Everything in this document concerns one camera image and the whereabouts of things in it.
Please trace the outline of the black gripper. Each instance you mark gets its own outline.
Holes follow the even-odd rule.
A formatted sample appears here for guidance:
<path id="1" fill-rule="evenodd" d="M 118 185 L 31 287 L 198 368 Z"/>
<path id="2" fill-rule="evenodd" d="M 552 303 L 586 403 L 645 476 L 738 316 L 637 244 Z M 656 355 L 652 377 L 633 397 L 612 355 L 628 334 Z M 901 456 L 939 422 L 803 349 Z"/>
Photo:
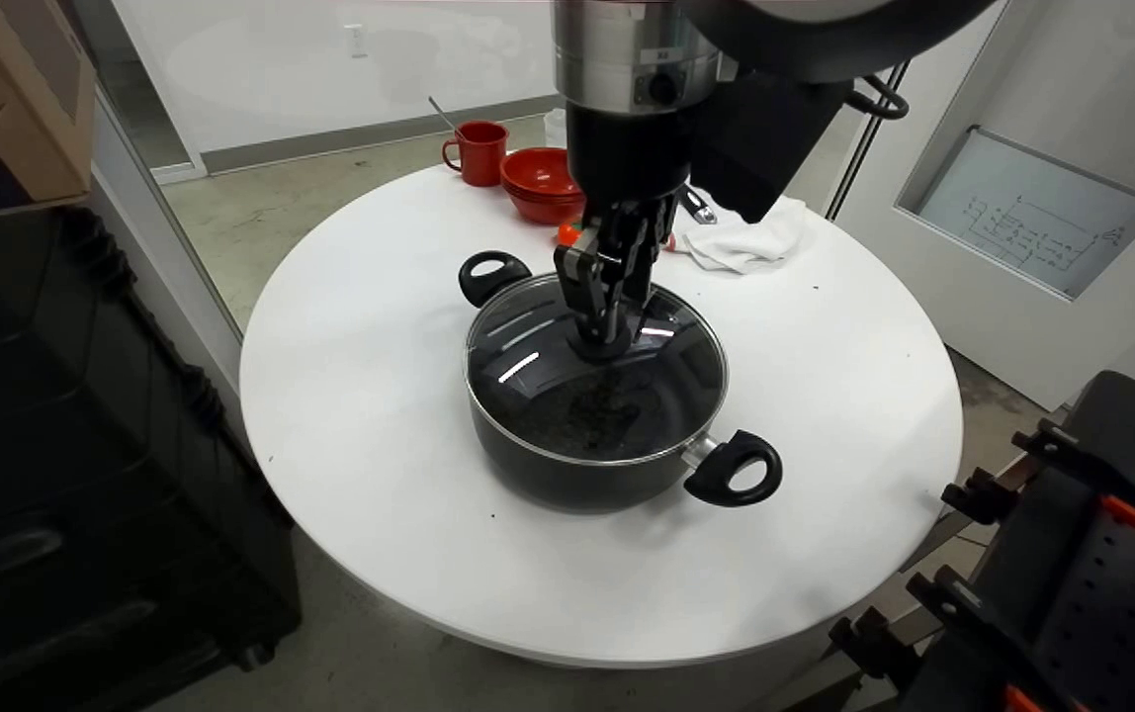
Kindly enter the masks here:
<path id="1" fill-rule="evenodd" d="M 596 228 L 611 264 L 600 280 L 600 260 L 589 248 L 560 244 L 560 286 L 589 351 L 611 344 L 611 286 L 612 349 L 627 351 L 637 340 L 652 260 L 673 235 L 678 191 L 690 179 L 690 125 L 681 113 L 570 106 L 567 140 L 570 171 L 586 193 L 586 222 Z"/>

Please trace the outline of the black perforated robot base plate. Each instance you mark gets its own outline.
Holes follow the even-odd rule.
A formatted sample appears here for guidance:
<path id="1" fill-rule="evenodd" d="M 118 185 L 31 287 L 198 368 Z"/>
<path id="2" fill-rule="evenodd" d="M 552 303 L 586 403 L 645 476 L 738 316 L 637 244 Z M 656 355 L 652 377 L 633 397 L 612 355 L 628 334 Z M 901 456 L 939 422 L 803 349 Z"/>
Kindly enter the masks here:
<path id="1" fill-rule="evenodd" d="M 1135 378 L 1105 371 L 1062 419 L 1135 476 Z M 992 522 L 987 566 L 967 576 L 1034 643 L 1083 712 L 1135 712 L 1135 530 L 1024 506 Z"/>

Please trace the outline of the white franka robot arm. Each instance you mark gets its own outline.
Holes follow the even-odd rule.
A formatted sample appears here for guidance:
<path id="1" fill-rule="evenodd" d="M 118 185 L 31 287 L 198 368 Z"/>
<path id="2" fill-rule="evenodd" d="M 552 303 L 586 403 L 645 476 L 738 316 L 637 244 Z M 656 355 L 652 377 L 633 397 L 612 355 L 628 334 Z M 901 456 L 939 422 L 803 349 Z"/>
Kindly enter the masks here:
<path id="1" fill-rule="evenodd" d="M 554 0 L 586 239 L 560 253 L 581 351 L 637 340 L 685 183 L 757 222 L 840 106 L 901 119 L 883 70 L 992 0 Z"/>

